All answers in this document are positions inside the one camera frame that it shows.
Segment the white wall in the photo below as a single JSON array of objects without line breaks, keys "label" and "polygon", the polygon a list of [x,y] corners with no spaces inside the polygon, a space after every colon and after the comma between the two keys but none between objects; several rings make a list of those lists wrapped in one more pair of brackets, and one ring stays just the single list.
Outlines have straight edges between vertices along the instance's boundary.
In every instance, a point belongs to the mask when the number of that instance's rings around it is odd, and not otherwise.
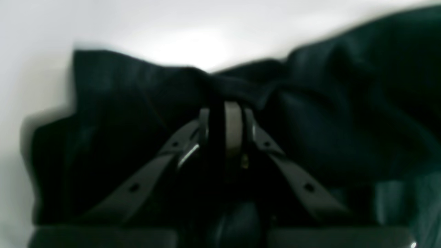
[{"label": "white wall", "polygon": [[32,189],[23,118],[72,99],[75,46],[214,71],[292,48],[423,0],[0,0],[0,248],[25,247]]}]

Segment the white background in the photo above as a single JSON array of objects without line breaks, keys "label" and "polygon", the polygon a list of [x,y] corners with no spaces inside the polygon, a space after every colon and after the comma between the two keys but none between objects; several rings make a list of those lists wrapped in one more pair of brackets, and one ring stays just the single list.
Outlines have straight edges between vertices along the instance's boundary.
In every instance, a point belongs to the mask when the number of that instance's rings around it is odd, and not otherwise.
[{"label": "white background", "polygon": [[71,109],[74,47],[215,71],[291,49],[422,0],[0,0],[0,248],[26,247],[33,193],[23,118]]}]

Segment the strap hole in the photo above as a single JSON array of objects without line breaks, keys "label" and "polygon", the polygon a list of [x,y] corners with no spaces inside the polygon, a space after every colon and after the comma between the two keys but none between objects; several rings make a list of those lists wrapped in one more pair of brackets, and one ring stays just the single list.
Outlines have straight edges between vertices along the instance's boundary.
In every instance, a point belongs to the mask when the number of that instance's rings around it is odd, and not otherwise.
[{"label": "strap hole", "polygon": [[306,183],[303,188],[305,188],[308,192],[313,193],[315,191],[315,188],[312,184]]},{"label": "strap hole", "polygon": [[132,186],[130,186],[129,191],[131,193],[135,193],[139,190],[139,184],[133,184]]}]

